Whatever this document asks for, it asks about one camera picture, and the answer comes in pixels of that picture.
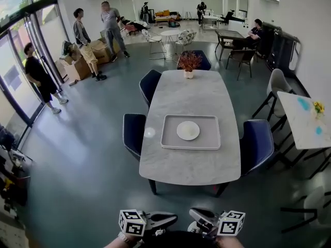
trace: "wristwatch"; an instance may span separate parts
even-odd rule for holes
[[[131,241],[128,239],[128,237],[125,236],[123,232],[119,232],[117,235],[122,241],[124,241],[129,247],[134,247],[137,242]]]

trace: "gray pants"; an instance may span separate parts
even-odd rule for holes
[[[116,53],[114,51],[113,39],[115,39],[117,41],[121,51],[123,51],[123,52],[126,51],[126,47],[125,47],[123,38],[121,36],[121,31],[119,30],[119,27],[106,30],[106,41],[107,41],[108,47],[110,49],[110,53],[112,55],[115,55]]]
[[[145,21],[147,24],[149,24],[149,23],[148,23],[148,14],[144,14],[143,21]]]

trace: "white plate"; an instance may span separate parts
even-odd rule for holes
[[[200,128],[193,121],[184,121],[177,127],[177,135],[186,141],[191,141],[199,136]]]

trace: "person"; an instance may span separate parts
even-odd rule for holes
[[[136,244],[140,238],[123,234],[131,243],[127,244],[122,238],[117,237],[105,248],[130,248]],[[165,234],[150,237],[144,240],[141,248],[244,248],[243,245],[235,237],[217,237],[216,241],[204,239],[201,234],[196,234],[187,231],[169,231]]]
[[[126,58],[130,57],[130,54],[126,51],[126,47],[121,35],[121,31],[118,26],[118,22],[121,20],[121,16],[116,8],[110,8],[107,1],[101,4],[101,20],[104,23],[104,30],[106,33],[106,41],[110,52],[112,54],[111,62],[113,63],[117,59],[117,55],[114,50],[113,39],[118,42],[120,49],[123,51]]]
[[[149,16],[148,16],[148,13],[149,13],[149,10],[148,10],[148,2],[145,2],[144,3],[144,6],[141,8],[141,12],[143,13],[143,21],[145,21],[147,24],[149,24]]]
[[[92,47],[90,45],[90,38],[86,32],[86,29],[82,23],[82,18],[84,17],[84,10],[78,8],[74,11],[73,16],[76,18],[76,21],[72,25],[72,32],[76,40],[76,44],[82,54],[83,58],[86,60],[89,69],[91,70],[92,77],[96,78],[96,81],[103,81],[107,76],[101,74],[101,71],[98,71],[98,60],[95,57]]]
[[[207,9],[207,6],[205,5],[204,2],[201,2],[201,4],[198,4],[197,6],[197,14],[198,14],[198,19],[199,19],[199,25],[201,25],[201,21],[202,21],[202,14],[205,14],[205,11]]]
[[[51,109],[53,114],[58,114],[61,109],[53,107],[51,100],[52,96],[55,96],[60,105],[68,102],[68,99],[62,98],[58,95],[56,85],[54,84],[52,78],[47,74],[41,65],[41,63],[33,56],[35,51],[34,46],[29,42],[24,47],[24,53],[27,56],[25,62],[25,74],[26,78],[31,82],[36,84],[41,97],[43,98],[46,105]]]
[[[149,29],[148,27],[144,27],[143,25],[139,23],[135,23],[131,20],[125,19],[125,17],[121,17],[121,22],[123,25],[132,25],[134,26],[138,31],[142,31],[143,29]]]
[[[254,20],[254,28],[248,32],[248,37],[245,40],[233,40],[232,44],[235,50],[241,50],[243,47],[253,48],[253,44],[260,41],[263,37],[262,21],[260,19]]]

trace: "black shorts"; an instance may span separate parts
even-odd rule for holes
[[[57,91],[56,85],[54,84],[53,80],[49,78],[45,78],[42,80],[41,86],[38,87],[39,92],[45,103],[48,103],[52,100],[51,94],[55,94]]]

